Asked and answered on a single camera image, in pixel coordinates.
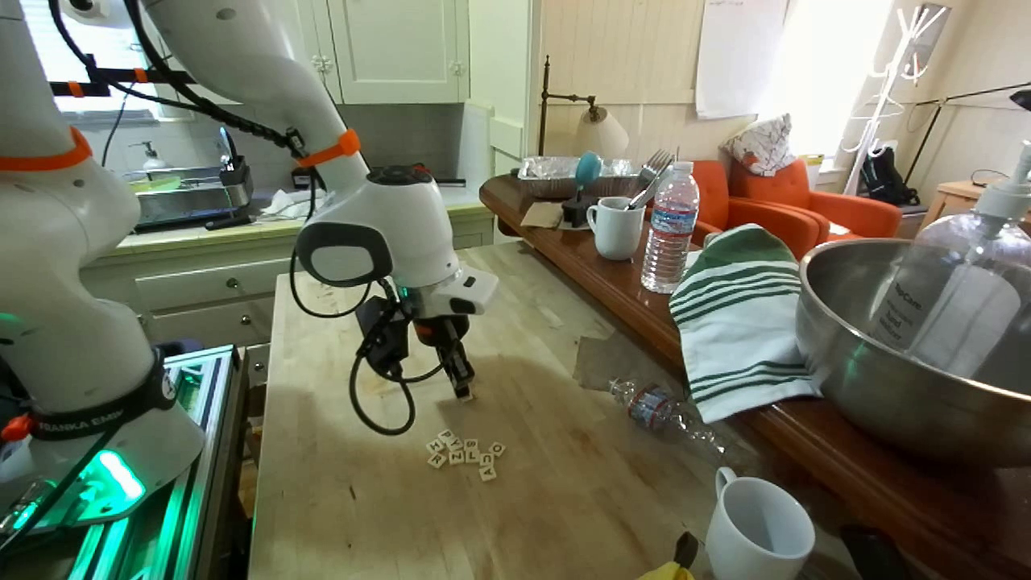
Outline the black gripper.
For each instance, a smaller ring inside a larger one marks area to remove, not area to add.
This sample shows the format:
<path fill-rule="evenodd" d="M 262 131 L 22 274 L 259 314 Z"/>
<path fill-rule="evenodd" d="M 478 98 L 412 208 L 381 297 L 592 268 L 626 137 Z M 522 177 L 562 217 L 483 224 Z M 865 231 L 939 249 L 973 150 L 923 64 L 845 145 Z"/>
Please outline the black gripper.
<path fill-rule="evenodd" d="M 431 345 L 444 373 L 451 378 L 453 400 L 475 396 L 475 368 L 465 352 L 465 334 L 472 321 L 465 315 L 419 318 L 416 334 Z"/>

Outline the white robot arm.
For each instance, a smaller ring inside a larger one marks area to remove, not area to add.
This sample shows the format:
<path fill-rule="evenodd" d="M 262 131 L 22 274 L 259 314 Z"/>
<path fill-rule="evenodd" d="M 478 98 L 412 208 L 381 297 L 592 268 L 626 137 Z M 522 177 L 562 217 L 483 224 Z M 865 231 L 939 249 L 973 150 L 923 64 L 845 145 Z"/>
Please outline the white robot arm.
<path fill-rule="evenodd" d="M 128 0 L 127 15 L 321 177 L 329 199 L 300 231 L 316 280 L 393 280 L 429 321 L 488 305 L 495 280 L 458 262 L 439 185 L 367 170 L 278 0 Z M 30 392 L 30 461 L 44 487 L 16 513 L 22 527 L 54 505 L 78 524 L 118 518 L 203 450 L 138 315 L 81 280 L 134 221 L 138 195 L 58 114 L 22 2 L 0 0 L 0 345 Z"/>

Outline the green lit robot base rail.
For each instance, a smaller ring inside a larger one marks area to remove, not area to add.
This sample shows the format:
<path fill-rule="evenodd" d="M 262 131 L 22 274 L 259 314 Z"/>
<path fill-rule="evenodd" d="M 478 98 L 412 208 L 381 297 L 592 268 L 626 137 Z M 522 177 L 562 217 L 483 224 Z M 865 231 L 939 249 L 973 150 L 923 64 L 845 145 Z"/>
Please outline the green lit robot base rail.
<path fill-rule="evenodd" d="M 163 487 L 146 487 L 114 447 L 78 473 L 30 487 L 9 505 L 0 580 L 219 580 L 234 571 L 231 509 L 242 382 L 231 348 L 163 360 L 200 455 Z"/>

